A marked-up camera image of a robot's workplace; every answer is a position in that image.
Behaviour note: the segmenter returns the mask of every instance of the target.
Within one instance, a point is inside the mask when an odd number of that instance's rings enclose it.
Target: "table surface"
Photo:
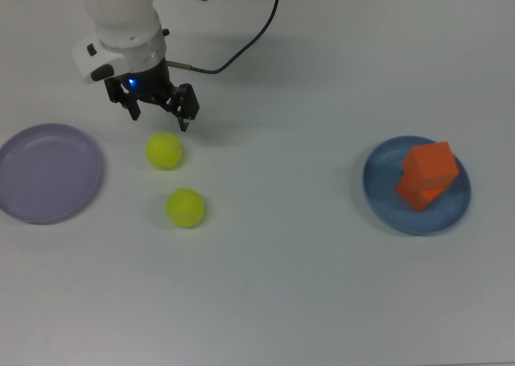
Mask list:
[[[214,68],[273,0],[156,0],[169,60]],[[411,365],[515,360],[515,0],[282,0],[270,31],[192,83],[198,119],[138,122],[71,48],[80,0],[2,0],[0,142],[63,122],[105,160],[97,196],[52,226],[0,215],[2,366]],[[175,171],[145,160],[173,131]],[[403,235],[369,209],[379,142],[448,140],[473,200],[450,232]],[[207,217],[173,227],[194,187]]]

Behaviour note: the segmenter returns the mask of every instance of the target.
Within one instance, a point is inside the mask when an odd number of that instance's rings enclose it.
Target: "purple plate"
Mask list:
[[[32,224],[64,220],[86,204],[101,171],[87,134],[57,123],[30,127],[0,149],[0,209]]]

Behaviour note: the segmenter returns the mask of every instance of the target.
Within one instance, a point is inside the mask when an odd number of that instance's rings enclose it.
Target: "cable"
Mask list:
[[[278,5],[279,5],[279,0],[275,0],[274,7],[272,8],[272,12],[270,13],[270,17],[266,21],[265,26],[263,26],[263,28],[257,33],[257,35],[254,37],[254,39],[250,40],[240,51],[238,51],[222,67],[217,68],[216,70],[205,70],[203,68],[193,67],[190,64],[183,64],[183,63],[177,63],[177,62],[171,62],[171,61],[167,61],[167,66],[173,67],[173,68],[182,68],[183,70],[200,72],[202,74],[209,74],[209,75],[215,75],[215,74],[221,73],[228,66],[230,66],[234,62],[234,60],[238,59],[241,54],[243,54],[245,51],[247,51],[249,48],[251,48],[253,46],[253,44],[255,44],[259,40],[259,38],[261,38],[263,36],[265,31],[268,29],[268,27],[272,23],[272,20],[274,20],[274,16],[275,16],[275,13],[277,12]]]

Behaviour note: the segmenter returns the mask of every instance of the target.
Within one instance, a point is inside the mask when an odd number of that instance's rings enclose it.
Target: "tennis ball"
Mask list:
[[[183,148],[179,139],[172,133],[156,133],[148,139],[145,154],[158,169],[171,169],[180,161]]]
[[[200,222],[203,215],[204,201],[193,189],[183,187],[168,197],[167,216],[178,227],[193,227]]]

